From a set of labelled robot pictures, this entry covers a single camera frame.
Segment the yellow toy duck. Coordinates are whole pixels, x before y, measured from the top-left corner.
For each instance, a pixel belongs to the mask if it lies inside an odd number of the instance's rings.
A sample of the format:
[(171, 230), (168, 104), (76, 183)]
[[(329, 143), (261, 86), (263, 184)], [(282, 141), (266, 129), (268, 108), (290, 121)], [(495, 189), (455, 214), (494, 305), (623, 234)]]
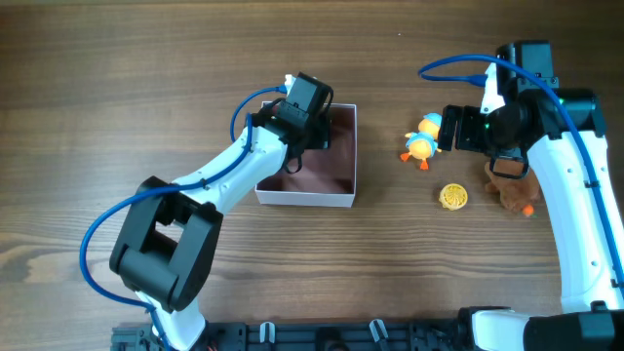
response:
[(417, 126), (417, 131), (405, 134), (407, 152), (400, 155), (401, 161), (407, 162), (409, 158), (413, 158), (420, 162), (419, 169), (421, 171), (428, 171), (428, 160), (442, 151), (439, 146), (441, 126), (442, 116), (440, 114), (429, 113), (424, 115)]

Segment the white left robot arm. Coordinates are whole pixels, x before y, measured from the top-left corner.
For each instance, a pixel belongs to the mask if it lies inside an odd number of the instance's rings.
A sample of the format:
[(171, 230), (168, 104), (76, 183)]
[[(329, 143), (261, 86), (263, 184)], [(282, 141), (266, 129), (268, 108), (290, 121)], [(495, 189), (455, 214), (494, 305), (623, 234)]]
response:
[(126, 201), (109, 267), (150, 314), (147, 349), (210, 345), (197, 295), (225, 215), (306, 150), (329, 147), (332, 87), (298, 73), (281, 90), (284, 96), (248, 115), (241, 135), (207, 165), (171, 183), (153, 176)]

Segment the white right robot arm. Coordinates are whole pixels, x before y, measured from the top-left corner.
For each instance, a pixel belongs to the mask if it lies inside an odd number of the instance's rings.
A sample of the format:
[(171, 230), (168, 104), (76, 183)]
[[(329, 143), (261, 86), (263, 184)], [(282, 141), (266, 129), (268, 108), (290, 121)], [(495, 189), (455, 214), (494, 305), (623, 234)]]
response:
[(444, 109), (444, 150), (518, 161), (541, 187), (557, 246), (562, 311), (460, 310), (456, 350), (619, 350), (623, 346), (623, 223), (607, 164), (605, 119), (588, 89), (564, 89), (546, 41), (517, 41), (487, 58), (471, 84), (480, 107)]

